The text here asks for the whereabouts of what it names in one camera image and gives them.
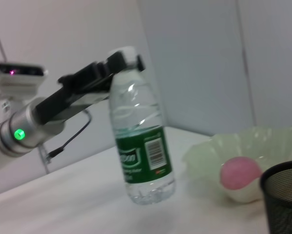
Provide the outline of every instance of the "barcode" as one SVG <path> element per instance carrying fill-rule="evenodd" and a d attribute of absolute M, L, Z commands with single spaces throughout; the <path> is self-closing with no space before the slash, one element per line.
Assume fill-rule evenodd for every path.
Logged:
<path fill-rule="evenodd" d="M 146 142 L 145 148 L 151 170 L 157 169 L 167 164 L 161 138 Z"/>

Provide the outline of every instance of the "bottle cap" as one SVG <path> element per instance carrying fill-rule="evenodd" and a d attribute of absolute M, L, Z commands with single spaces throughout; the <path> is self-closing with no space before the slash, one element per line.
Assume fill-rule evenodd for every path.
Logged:
<path fill-rule="evenodd" d="M 137 52 L 133 46 L 125 46 L 108 53 L 109 56 L 115 54 L 116 52 L 121 52 L 126 64 L 137 62 Z"/>

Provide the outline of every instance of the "plastic water bottle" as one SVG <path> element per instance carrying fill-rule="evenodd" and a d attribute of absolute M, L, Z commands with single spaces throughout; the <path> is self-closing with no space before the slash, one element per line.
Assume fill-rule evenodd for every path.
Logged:
<path fill-rule="evenodd" d="M 119 48 L 110 54 L 116 52 L 121 52 L 125 69 L 113 78 L 110 119 L 127 194 L 136 204 L 158 203 L 175 191 L 161 112 L 150 85 L 137 69 L 134 47 Z"/>

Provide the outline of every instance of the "black mesh cup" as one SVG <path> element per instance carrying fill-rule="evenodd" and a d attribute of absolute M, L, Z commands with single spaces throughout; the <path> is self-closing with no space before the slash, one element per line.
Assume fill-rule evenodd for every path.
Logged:
<path fill-rule="evenodd" d="M 271 234 L 292 234 L 292 161 L 278 164 L 263 173 L 264 194 Z"/>

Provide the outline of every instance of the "black cable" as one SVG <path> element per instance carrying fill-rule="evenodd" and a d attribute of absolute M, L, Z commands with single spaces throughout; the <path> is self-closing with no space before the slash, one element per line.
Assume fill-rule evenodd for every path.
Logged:
<path fill-rule="evenodd" d="M 88 122 L 75 134 L 72 136 L 72 138 L 70 138 L 65 144 L 63 144 L 61 147 L 51 151 L 48 154 L 48 158 L 54 158 L 56 157 L 58 154 L 60 154 L 64 148 L 67 146 L 67 144 L 69 144 L 74 138 L 76 138 L 81 132 L 83 132 L 83 130 L 91 123 L 92 121 L 92 115 L 88 110 L 83 110 L 83 113 L 85 113 L 88 117 Z"/>

